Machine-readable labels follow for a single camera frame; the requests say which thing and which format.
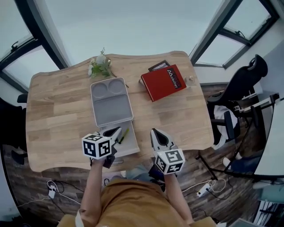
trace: wooden floor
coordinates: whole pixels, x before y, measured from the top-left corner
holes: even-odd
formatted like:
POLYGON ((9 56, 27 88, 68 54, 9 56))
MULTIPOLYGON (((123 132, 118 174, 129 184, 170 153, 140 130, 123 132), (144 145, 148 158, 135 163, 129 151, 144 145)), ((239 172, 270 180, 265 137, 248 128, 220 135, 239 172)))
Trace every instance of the wooden floor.
MULTIPOLYGON (((224 90, 224 88, 224 85, 204 86, 202 90, 205 98, 207 98, 220 90, 224 90)), ((240 102, 240 104, 241 106, 249 105, 249 103, 243 102, 240 102)), ((229 142, 218 151, 214 151, 212 148, 202 151, 201 153, 208 164, 216 168, 224 168, 222 166, 223 157, 231 157, 233 155, 235 146, 240 144, 245 131, 245 122, 241 121, 241 135, 238 137, 237 144, 229 142)), ((252 126, 249 136, 241 149, 241 154, 247 156, 264 148, 264 142, 265 135, 263 132, 259 132, 252 126)), ((43 172, 33 172, 29 168, 27 159, 25 160, 25 165, 18 165, 13 161, 11 158, 11 149, 12 147, 10 146, 4 146, 4 160, 10 184, 19 205, 31 200, 47 198, 46 182, 48 180, 65 181, 84 190, 88 170, 78 168, 54 168, 43 172)), ((202 162, 195 159, 196 154, 197 151, 195 150, 185 152, 186 164, 182 172, 178 175, 178 181, 182 189, 209 180, 211 177, 202 162)), ((214 217, 221 222, 228 222, 229 224, 240 217, 246 220, 253 220, 259 202, 257 201, 256 192, 252 189, 252 181, 230 177, 229 181, 233 186, 233 192, 231 192, 232 187, 228 184, 228 177, 226 175, 218 175, 218 177, 225 179, 227 185, 222 192, 215 193, 215 195, 220 198, 227 198, 228 195, 230 195, 226 200, 219 200, 211 194, 198 198, 196 194, 192 192, 200 189, 203 184, 184 192, 185 199, 193 213, 193 218, 195 220, 204 218, 205 213, 202 211, 204 210, 208 216, 214 217)), ((223 185, 223 180, 217 181, 215 190, 221 189, 223 185)), ((64 187, 65 191, 63 194, 77 201, 82 199, 83 193, 81 191, 67 184, 64 184, 64 187)), ((55 196, 54 202, 68 214, 75 215, 79 208, 78 204, 59 195, 55 196)), ((63 216, 63 213, 50 200, 30 203, 20 207, 19 210, 28 210, 30 213, 54 224, 63 216)))

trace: green leaves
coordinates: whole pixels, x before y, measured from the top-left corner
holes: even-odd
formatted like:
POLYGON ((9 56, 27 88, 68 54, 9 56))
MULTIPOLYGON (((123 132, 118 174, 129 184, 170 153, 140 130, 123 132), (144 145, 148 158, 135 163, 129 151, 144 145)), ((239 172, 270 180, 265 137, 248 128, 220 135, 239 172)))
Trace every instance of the green leaves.
MULTIPOLYGON (((102 49, 101 54, 104 55, 105 52, 105 48, 102 49)), ((96 60, 95 61, 91 61, 90 63, 93 67, 92 67, 92 73, 91 73, 91 77, 94 78, 96 77, 98 74, 102 74, 104 77, 108 77, 111 75, 111 70, 110 70, 110 61, 108 58, 106 58, 105 62, 102 64, 97 64, 96 60)))

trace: pen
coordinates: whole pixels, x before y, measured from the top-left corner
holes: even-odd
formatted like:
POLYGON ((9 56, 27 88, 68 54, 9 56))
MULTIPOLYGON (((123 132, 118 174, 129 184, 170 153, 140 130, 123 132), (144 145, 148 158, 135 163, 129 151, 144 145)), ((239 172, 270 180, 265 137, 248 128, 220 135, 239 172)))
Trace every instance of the pen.
POLYGON ((127 133, 129 132, 129 128, 126 129, 125 133, 122 135, 120 141, 118 142, 118 144, 121 144, 121 142, 123 141, 124 137, 127 135, 127 133))

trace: glass pane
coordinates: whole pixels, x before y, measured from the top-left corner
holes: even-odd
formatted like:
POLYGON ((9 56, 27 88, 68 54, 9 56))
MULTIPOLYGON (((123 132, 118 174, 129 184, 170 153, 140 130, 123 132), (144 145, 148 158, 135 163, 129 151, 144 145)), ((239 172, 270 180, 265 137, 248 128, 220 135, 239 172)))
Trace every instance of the glass pane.
POLYGON ((106 53, 190 53, 222 0, 36 0, 71 65, 106 53))
POLYGON ((13 0, 0 1, 0 59, 10 52, 11 45, 31 36, 13 0))
POLYGON ((29 88, 31 78, 34 74, 56 70, 58 70, 58 67, 43 47, 40 46, 8 65, 3 72, 13 76, 29 88))
POLYGON ((224 64, 243 46, 233 39, 217 35, 197 63, 224 64))
POLYGON ((241 31, 246 39, 251 39, 268 17, 270 14, 259 0, 243 0, 225 28, 241 31))

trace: chair backrest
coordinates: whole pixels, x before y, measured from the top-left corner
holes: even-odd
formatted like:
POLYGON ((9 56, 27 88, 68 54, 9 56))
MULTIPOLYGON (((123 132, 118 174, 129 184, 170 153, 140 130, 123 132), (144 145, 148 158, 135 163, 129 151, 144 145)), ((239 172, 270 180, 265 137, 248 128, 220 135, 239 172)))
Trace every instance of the chair backrest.
POLYGON ((0 143, 27 150, 26 109, 13 106, 0 98, 0 143))
POLYGON ((267 64, 262 57, 255 55, 248 66, 241 67, 234 74, 226 90, 210 102, 241 100, 252 87, 267 75, 267 64))

